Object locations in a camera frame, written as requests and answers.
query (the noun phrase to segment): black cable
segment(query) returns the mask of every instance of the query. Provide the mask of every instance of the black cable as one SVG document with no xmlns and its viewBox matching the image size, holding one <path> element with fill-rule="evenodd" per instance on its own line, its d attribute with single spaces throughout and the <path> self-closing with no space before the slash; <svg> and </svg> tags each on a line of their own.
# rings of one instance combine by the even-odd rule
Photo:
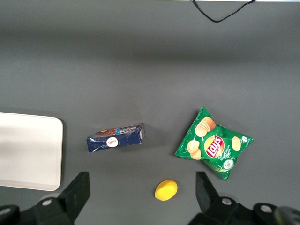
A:
<svg viewBox="0 0 300 225">
<path fill-rule="evenodd" d="M 202 11 L 202 9 L 200 9 L 199 5 L 197 4 L 197 2 L 196 2 L 195 0 L 191 0 L 191 1 L 192 1 L 193 4 L 196 6 L 196 8 L 197 8 L 197 9 L 198 9 L 198 10 L 199 10 L 206 18 L 208 18 L 210 21 L 212 21 L 212 22 L 214 22 L 214 23 L 219 23 L 219 22 L 222 22 L 223 20 L 227 19 L 228 17 L 230 17 L 230 16 L 236 14 L 236 13 L 239 12 L 242 8 L 244 8 L 244 6 L 251 4 L 251 3 L 255 2 L 256 0 L 251 0 L 251 1 L 249 1 L 249 2 L 246 2 L 246 3 L 245 3 L 244 5 L 242 5 L 238 10 L 236 10 L 235 12 L 231 13 L 230 15 L 224 17 L 224 18 L 221 19 L 221 20 L 214 20 L 214 19 L 212 19 L 211 17 L 209 17 L 208 15 L 206 15 L 205 12 Z"/>
</svg>

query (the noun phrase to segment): screw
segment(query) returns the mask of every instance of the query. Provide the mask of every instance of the screw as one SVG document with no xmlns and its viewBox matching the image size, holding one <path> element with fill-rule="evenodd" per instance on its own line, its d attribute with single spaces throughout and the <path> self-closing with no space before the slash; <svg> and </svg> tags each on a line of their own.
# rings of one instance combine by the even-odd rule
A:
<svg viewBox="0 0 300 225">
<path fill-rule="evenodd" d="M 0 211 L 0 215 L 7 214 L 7 213 L 9 213 L 10 211 L 11 211 L 10 208 L 3 209 L 3 210 Z"/>
<path fill-rule="evenodd" d="M 52 199 L 48 199 L 48 200 L 46 200 L 46 201 L 43 201 L 42 206 L 50 205 L 51 202 L 52 202 Z"/>
<path fill-rule="evenodd" d="M 232 202 L 231 202 L 231 200 L 229 198 L 223 198 L 222 199 L 222 203 L 224 205 L 231 205 L 232 204 Z"/>
<path fill-rule="evenodd" d="M 261 206 L 261 211 L 266 212 L 266 213 L 273 212 L 273 210 L 270 208 L 270 206 L 267 206 L 267 205 L 262 205 Z"/>
</svg>

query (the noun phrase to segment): yellow object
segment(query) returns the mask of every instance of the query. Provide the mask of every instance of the yellow object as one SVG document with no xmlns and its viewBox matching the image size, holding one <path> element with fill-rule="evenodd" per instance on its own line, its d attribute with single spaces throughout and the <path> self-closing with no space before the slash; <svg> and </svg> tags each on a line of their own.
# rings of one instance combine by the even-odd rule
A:
<svg viewBox="0 0 300 225">
<path fill-rule="evenodd" d="M 177 183 L 173 180 L 164 180 L 155 190 L 155 197 L 167 201 L 177 193 Z"/>
</svg>

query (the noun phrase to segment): lay's chip bag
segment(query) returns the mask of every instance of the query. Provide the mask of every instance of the lay's chip bag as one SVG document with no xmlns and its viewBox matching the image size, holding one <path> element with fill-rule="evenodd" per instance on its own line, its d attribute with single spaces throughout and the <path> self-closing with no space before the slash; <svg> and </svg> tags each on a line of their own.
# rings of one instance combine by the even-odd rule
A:
<svg viewBox="0 0 300 225">
<path fill-rule="evenodd" d="M 222 179 L 227 180 L 237 158 L 253 140 L 216 124 L 202 106 L 175 155 L 203 160 Z"/>
</svg>

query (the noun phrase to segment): cracker box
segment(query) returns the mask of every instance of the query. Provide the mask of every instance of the cracker box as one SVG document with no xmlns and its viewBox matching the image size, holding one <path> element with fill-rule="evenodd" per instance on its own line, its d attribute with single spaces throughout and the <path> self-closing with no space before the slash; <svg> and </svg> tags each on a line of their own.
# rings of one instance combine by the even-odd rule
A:
<svg viewBox="0 0 300 225">
<path fill-rule="evenodd" d="M 134 124 L 125 127 L 112 128 L 99 131 L 87 137 L 89 152 L 103 149 L 141 144 L 145 137 L 144 124 Z"/>
</svg>

